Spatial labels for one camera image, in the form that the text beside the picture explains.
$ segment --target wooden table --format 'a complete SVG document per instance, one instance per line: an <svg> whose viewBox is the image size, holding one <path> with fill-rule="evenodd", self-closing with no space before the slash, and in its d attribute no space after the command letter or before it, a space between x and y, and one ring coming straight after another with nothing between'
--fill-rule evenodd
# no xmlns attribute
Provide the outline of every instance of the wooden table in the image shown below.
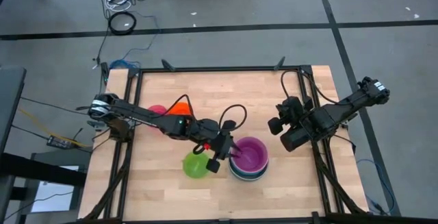
<svg viewBox="0 0 438 224"><path fill-rule="evenodd" d="M136 128L133 142L123 220L305 217L313 211L324 216L310 143L289 153L281 144L279 135L273 136L268 129L268 120L277 115L275 105L285 98L280 85L281 73L145 74L139 104L143 108L156 104L168 108L176 98L186 93L198 119L218 120L226 107L235 103L244 105L248 118L241 128L233 132L234 139L254 136L262 140L269 151L270 165L267 173L256 182L236 179L229 172L227 160L220 161L217 174L190 179L182 171L182 160L195 144L171 140L156 129L141 125ZM337 100L330 68L313 66L313 76L321 91L328 98ZM109 74L106 91L122 98L126 81L127 70L113 70ZM133 80L133 91L136 82L136 79ZM301 96L295 73L285 76L285 85L290 95ZM130 102L133 102L133 91ZM320 102L321 105L326 103L322 98ZM230 110L225 116L237 123L242 117L243 111L238 108ZM339 129L337 135L348 138L348 132L343 129ZM103 135L94 146L106 138L107 135ZM108 185L114 147L115 143L109 141L92 154L79 218L91 211ZM359 207L368 210L350 143L333 137L331 150L340 184ZM333 191L328 182L327 186L331 206L335 210ZM116 213L119 189L114 193L113 215Z"/></svg>

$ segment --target orange object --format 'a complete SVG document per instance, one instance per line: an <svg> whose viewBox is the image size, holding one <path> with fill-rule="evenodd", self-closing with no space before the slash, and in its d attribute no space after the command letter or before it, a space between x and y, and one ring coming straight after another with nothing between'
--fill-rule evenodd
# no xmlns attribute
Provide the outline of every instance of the orange object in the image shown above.
<svg viewBox="0 0 438 224"><path fill-rule="evenodd" d="M169 110L169 114L192 115L188 103L178 102Z"/></svg>

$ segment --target yellow cable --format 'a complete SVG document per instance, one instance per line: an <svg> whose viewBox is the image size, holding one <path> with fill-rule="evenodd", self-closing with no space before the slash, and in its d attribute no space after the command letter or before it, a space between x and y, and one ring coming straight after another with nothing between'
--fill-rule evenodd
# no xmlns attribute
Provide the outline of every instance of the yellow cable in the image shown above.
<svg viewBox="0 0 438 224"><path fill-rule="evenodd" d="M75 145L77 145L77 146L80 146L80 147L91 147L91 145L84 145L84 144L81 144L80 142L77 142L77 141L71 140L70 138L65 138L65 137L63 137L63 136L60 136L60 135L54 134L53 132L50 132L50 131L49 131L44 125L42 125L42 124L40 123L40 121L38 121L38 119L37 119L35 116L33 116L32 114L30 114L30 113L28 113L28 112L22 110L21 108L19 108L18 110L19 110L20 112L22 112L23 114L25 114L26 116L28 116L28 117L32 120L32 122L33 122L38 128L40 128L42 131L46 132L48 135L54 136L55 138L59 138L59 139L61 139L61 140L69 141L69 142L71 142L71 143L73 143L73 144L75 144Z"/></svg>

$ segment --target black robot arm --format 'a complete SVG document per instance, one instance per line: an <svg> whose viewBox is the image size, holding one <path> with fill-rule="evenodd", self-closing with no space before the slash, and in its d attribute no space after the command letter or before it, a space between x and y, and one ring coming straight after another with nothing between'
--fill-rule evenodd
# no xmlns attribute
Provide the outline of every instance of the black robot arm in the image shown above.
<svg viewBox="0 0 438 224"><path fill-rule="evenodd" d="M280 118L268 122L271 132L277 135L283 130L282 125L290 125L281 135L281 142L288 151L293 151L307 141L334 135L339 125L352 119L359 109L389 100L389 90L376 79L365 77L358 85L360 89L341 101L312 110L306 109L297 97L289 97L276 106Z"/></svg>
<svg viewBox="0 0 438 224"><path fill-rule="evenodd" d="M225 121L220 128L219 124L211 119L198 121L192 115L158 114L127 103L115 94L97 95L88 114L92 119L105 122L111 128L111 133L120 140L129 140L132 126L127 120L135 120L158 128L172 139L195 142L196 146L193 148L195 154L211 149L215 154L209 159L207 169L214 173L217 173L220 167L217 160L232 156L229 153L231 147L238 149L229 129L235 127L234 121Z"/></svg>

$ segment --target green bowl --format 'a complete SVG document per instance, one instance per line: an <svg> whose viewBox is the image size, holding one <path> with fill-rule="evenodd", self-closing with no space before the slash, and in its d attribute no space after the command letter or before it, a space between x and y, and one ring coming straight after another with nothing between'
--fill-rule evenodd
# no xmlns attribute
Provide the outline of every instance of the green bowl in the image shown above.
<svg viewBox="0 0 438 224"><path fill-rule="evenodd" d="M208 173L207 166L208 156L204 153L195 155L192 152L187 154L183 161L184 173L193 179L200 179Z"/></svg>

